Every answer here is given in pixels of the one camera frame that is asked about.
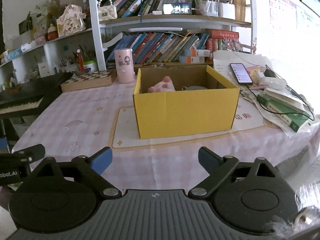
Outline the digital photo frame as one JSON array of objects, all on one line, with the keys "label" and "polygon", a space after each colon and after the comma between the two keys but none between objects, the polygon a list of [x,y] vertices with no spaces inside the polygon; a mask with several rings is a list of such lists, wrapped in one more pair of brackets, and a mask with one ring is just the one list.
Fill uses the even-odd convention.
[{"label": "digital photo frame", "polygon": [[191,14],[191,4],[190,3],[165,3],[163,4],[163,14]]}]

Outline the pink checked tablecloth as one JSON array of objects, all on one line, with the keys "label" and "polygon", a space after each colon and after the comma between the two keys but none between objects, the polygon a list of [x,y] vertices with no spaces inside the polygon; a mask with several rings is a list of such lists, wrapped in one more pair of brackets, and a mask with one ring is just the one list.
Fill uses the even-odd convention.
[{"label": "pink checked tablecloth", "polygon": [[143,77],[133,83],[61,94],[16,143],[19,151],[42,144],[47,156],[70,161],[112,148],[103,176],[121,191],[185,189],[207,178],[198,161],[202,146],[220,156],[273,166],[308,149],[319,155],[319,123],[294,132],[281,122],[263,125],[264,111],[242,98],[228,80],[223,89],[148,93]]}]

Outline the green book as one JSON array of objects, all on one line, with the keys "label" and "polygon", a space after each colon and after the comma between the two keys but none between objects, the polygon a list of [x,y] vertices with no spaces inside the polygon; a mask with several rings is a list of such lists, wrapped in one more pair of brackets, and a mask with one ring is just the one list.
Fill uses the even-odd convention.
[{"label": "green book", "polygon": [[263,94],[258,94],[256,99],[265,111],[277,116],[296,133],[311,121],[311,117],[307,113],[298,113],[280,102],[264,97]]}]

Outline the black smartphone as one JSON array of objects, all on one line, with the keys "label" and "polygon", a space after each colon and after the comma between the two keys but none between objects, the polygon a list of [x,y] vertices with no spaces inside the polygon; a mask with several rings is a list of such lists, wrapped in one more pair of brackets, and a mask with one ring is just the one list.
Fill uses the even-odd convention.
[{"label": "black smartphone", "polygon": [[253,85],[253,80],[242,63],[230,63],[229,66],[239,85]]}]

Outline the cream quilted handbag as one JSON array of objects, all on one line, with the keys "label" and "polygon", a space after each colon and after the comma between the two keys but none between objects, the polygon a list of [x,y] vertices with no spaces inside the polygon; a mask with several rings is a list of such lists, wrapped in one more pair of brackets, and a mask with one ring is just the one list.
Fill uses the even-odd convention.
[{"label": "cream quilted handbag", "polygon": [[[109,5],[102,6],[103,2],[108,2]],[[98,17],[99,21],[115,20],[118,18],[117,8],[112,0],[99,0],[98,1]]]}]

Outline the black Yamaha keyboard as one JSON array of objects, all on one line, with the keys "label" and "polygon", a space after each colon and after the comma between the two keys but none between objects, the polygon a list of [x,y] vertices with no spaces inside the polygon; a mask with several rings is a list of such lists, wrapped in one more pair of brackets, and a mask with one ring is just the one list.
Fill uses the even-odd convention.
[{"label": "black Yamaha keyboard", "polygon": [[40,115],[62,94],[61,84],[72,73],[59,73],[18,84],[1,92],[1,130],[8,142],[12,133],[5,129],[5,120]]}]

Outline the yellow cardboard box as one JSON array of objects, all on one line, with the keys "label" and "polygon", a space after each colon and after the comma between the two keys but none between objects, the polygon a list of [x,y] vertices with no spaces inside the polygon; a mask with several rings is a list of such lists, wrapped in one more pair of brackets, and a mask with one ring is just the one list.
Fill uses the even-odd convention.
[{"label": "yellow cardboard box", "polygon": [[[148,93],[169,76],[175,92]],[[203,86],[205,90],[185,90]],[[180,137],[230,130],[239,87],[210,66],[140,68],[133,93],[140,139]]]}]

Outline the floral paper house ornament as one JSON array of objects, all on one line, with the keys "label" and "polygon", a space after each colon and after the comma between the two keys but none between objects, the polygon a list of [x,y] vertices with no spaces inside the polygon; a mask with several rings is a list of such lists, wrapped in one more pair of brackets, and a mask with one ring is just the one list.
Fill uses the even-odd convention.
[{"label": "floral paper house ornament", "polygon": [[82,12],[82,7],[74,4],[66,6],[63,14],[56,20],[59,37],[84,31],[85,18],[86,14]]}]

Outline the red figurine bottle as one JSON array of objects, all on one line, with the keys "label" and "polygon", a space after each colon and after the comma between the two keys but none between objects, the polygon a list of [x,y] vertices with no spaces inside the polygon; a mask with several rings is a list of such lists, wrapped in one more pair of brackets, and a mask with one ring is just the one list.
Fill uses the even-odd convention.
[{"label": "red figurine bottle", "polygon": [[79,70],[80,72],[84,72],[84,61],[83,61],[83,58],[82,58],[82,55],[81,55],[81,50],[78,49],[76,51],[76,55],[77,55],[77,59],[78,59],[78,66],[79,66]]}]

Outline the wooden chess board box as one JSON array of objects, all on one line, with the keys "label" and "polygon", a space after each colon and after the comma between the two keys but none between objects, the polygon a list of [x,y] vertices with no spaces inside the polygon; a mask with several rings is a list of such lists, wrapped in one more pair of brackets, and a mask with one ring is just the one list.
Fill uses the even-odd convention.
[{"label": "wooden chess board box", "polygon": [[112,85],[116,77],[117,74],[114,69],[74,75],[61,84],[61,89],[62,92],[65,93],[83,89],[108,87]]}]

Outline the white bookshelf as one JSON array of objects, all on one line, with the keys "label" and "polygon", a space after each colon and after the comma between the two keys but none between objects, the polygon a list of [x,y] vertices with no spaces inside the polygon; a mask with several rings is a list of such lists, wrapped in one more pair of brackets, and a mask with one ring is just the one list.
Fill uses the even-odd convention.
[{"label": "white bookshelf", "polygon": [[[15,37],[18,35],[18,24],[23,21],[29,12],[35,11],[35,5],[45,0],[1,0],[1,39]],[[228,28],[244,27],[250,28],[249,22],[241,22],[227,18],[217,18],[198,15],[146,15],[143,17],[118,18],[105,21],[100,24],[102,28],[113,28],[114,31],[127,31],[130,28],[155,28],[165,24],[181,25],[184,28]],[[60,65],[60,61],[66,57],[73,56],[80,47],[94,49],[93,31],[90,28],[73,35],[58,37],[55,40],[42,43],[32,50],[20,55],[12,61],[1,64],[1,83],[14,70],[17,71],[17,79],[24,81],[25,75],[30,70],[37,69],[38,64],[45,62],[50,74]]]}]

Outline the pink cylindrical cup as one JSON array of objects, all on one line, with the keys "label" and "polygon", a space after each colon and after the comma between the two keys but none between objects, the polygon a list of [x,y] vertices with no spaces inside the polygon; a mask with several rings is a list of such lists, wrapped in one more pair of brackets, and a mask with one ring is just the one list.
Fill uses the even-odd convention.
[{"label": "pink cylindrical cup", "polygon": [[131,83],[135,79],[132,49],[118,49],[114,52],[119,83]]}]

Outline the white green-lid jar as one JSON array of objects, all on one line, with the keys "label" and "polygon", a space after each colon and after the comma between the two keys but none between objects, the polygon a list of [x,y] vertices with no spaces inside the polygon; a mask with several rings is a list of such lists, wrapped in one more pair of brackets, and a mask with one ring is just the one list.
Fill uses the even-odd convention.
[{"label": "white green-lid jar", "polygon": [[84,61],[84,72],[94,73],[98,71],[98,64],[95,60]]}]

